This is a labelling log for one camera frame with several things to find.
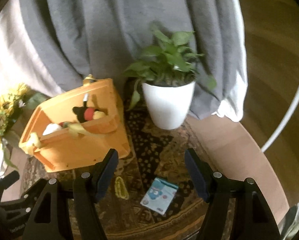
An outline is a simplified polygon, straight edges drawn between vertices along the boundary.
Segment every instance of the area rug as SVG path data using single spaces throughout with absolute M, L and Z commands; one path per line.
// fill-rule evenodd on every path
M 199 157 L 210 162 L 202 145 L 188 123 L 175 130 L 161 130 L 151 121 L 145 109 L 125 113 L 126 129 L 131 144 L 129 156 L 119 160 L 115 176 L 124 179 L 130 198 L 115 196 L 114 180 L 106 196 L 96 204 L 96 210 L 108 239 L 112 240 L 168 240 L 186 239 L 202 225 L 208 204 L 197 196 L 184 163 L 184 152 L 194 148 Z M 46 173 L 35 158 L 28 159 L 22 191 L 40 178 L 74 179 L 89 167 L 70 171 Z M 179 186 L 174 200 L 164 215 L 140 205 L 153 179 L 160 177 Z M 75 239 L 81 239 L 75 218 L 74 201 L 69 200 L 69 213 Z M 231 201 L 223 240 L 229 239 L 235 202 Z

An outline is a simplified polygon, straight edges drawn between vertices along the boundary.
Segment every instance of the gray fabric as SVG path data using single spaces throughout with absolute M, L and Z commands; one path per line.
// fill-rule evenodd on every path
M 235 84 L 242 52 L 231 0 L 20 0 L 24 24 L 43 63 L 64 90 L 81 77 L 113 78 L 122 93 L 123 70 L 153 42 L 151 22 L 165 33 L 195 30 L 198 66 L 191 111 L 200 119 L 218 109 Z M 206 89 L 208 74 L 217 87 Z

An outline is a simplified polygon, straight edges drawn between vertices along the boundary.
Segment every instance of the flower bouquet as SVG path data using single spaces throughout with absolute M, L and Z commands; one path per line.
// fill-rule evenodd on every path
M 11 162 L 6 147 L 8 143 L 18 146 L 19 136 L 12 129 L 14 124 L 25 111 L 34 110 L 47 99 L 44 94 L 31 90 L 23 83 L 0 96 L 0 152 L 3 153 L 3 160 L 8 166 L 17 169 Z

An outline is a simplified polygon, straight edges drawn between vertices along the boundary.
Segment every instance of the card packaging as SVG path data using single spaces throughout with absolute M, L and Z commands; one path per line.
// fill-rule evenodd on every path
M 140 204 L 163 215 L 173 200 L 178 186 L 166 180 L 155 178 Z

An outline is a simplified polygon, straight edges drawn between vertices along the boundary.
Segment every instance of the plush toy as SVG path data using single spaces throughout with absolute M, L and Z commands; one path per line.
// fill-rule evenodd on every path
M 104 117 L 106 114 L 102 111 L 99 111 L 94 107 L 87 107 L 88 94 L 85 94 L 83 100 L 83 106 L 74 106 L 73 113 L 76 114 L 77 120 L 80 123 L 91 121 L 93 119 L 99 119 Z

